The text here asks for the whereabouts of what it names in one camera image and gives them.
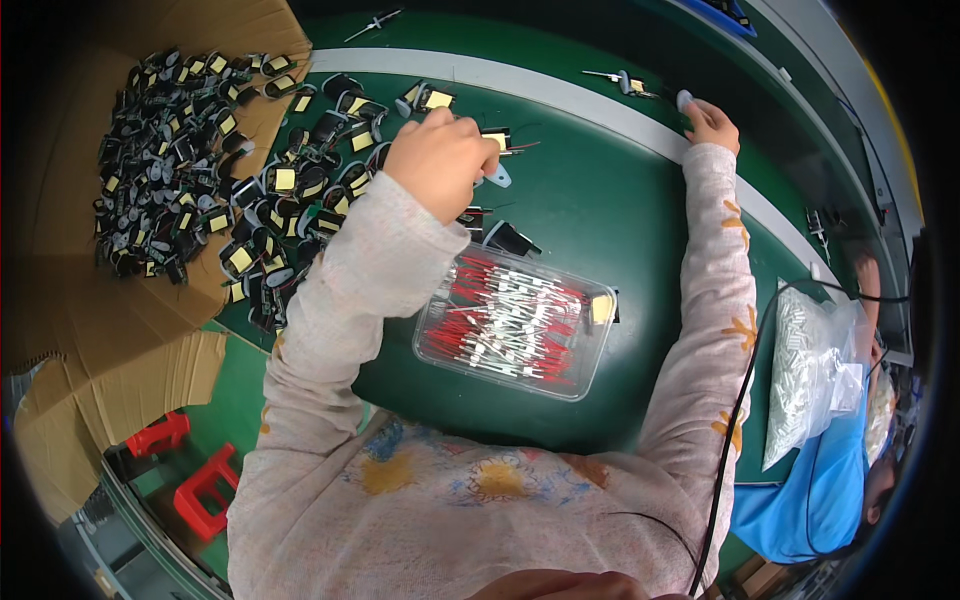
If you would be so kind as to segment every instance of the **clear plastic container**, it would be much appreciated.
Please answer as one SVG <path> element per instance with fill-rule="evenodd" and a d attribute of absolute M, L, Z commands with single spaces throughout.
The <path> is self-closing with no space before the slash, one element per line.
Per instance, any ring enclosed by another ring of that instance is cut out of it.
<path fill-rule="evenodd" d="M 575 402 L 615 313 L 607 285 L 470 244 L 421 310 L 413 349 L 437 367 Z"/>

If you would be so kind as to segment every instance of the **hair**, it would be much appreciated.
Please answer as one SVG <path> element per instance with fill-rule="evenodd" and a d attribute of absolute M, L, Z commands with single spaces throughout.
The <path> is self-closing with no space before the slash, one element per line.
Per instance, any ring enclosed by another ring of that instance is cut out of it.
<path fill-rule="evenodd" d="M 876 497 L 876 502 L 874 506 L 880 509 L 880 513 L 883 514 L 883 511 L 887 509 L 887 504 L 890 503 L 890 498 L 894 495 L 894 488 L 884 490 Z M 845 546 L 837 548 L 833 552 L 827 552 L 827 554 L 819 554 L 817 557 L 826 561 L 839 561 L 840 559 L 845 559 L 849 556 L 855 554 L 860 548 L 866 545 L 867 540 L 874 534 L 876 529 L 876 524 L 871 524 L 867 519 L 862 519 L 860 521 L 860 526 L 856 528 L 856 533 L 853 534 L 853 541 Z"/>

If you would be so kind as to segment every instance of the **plastic bag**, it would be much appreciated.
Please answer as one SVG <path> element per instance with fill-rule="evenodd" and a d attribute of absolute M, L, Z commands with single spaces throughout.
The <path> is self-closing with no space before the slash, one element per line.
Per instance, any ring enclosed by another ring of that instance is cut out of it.
<path fill-rule="evenodd" d="M 869 407 L 864 445 L 867 448 L 867 463 L 872 467 L 887 445 L 890 421 L 893 420 L 894 410 L 897 408 L 893 381 L 886 371 L 881 370 L 876 377 L 876 391 L 873 392 Z"/>
<path fill-rule="evenodd" d="M 794 288 L 780 294 L 762 470 L 834 418 L 858 414 L 871 336 L 859 301 L 821 304 Z"/>

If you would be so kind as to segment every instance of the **worker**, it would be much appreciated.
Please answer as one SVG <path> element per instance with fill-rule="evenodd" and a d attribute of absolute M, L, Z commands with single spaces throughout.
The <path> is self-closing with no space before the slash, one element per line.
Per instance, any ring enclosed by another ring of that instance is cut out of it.
<path fill-rule="evenodd" d="M 228 509 L 235 598 L 685 597 L 728 427 L 750 408 L 731 414 L 756 340 L 738 132 L 706 102 L 685 111 L 683 329 L 629 454 L 482 445 L 383 410 L 358 432 L 360 365 L 384 318 L 414 315 L 468 244 L 455 219 L 499 153 L 446 108 L 400 129 L 267 362 L 259 439 Z M 730 525 L 733 439 L 698 596 Z"/>
<path fill-rule="evenodd" d="M 880 296 L 876 259 L 855 263 L 860 292 Z M 863 300 L 871 369 L 859 411 L 807 440 L 782 485 L 735 486 L 731 531 L 760 556 L 792 564 L 850 555 L 869 538 L 896 483 L 893 454 L 867 462 L 868 403 L 876 396 L 882 352 L 874 341 L 879 304 Z"/>

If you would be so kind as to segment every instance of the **floral sweater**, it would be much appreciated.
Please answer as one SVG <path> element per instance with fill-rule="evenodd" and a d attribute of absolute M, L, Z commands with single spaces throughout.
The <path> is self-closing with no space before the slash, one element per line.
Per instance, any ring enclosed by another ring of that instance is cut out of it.
<path fill-rule="evenodd" d="M 228 510 L 234 597 L 447 600 L 527 568 L 616 570 L 651 596 L 686 593 L 756 336 L 734 170 L 712 144 L 684 158 L 683 329 L 635 453 L 592 456 L 476 444 L 382 410 L 357 433 L 364 407 L 350 385 L 377 355 L 383 319 L 416 313 L 469 241 L 378 174 L 291 300 L 268 361 L 263 425 Z M 705 585 L 749 408 L 746 398 Z"/>

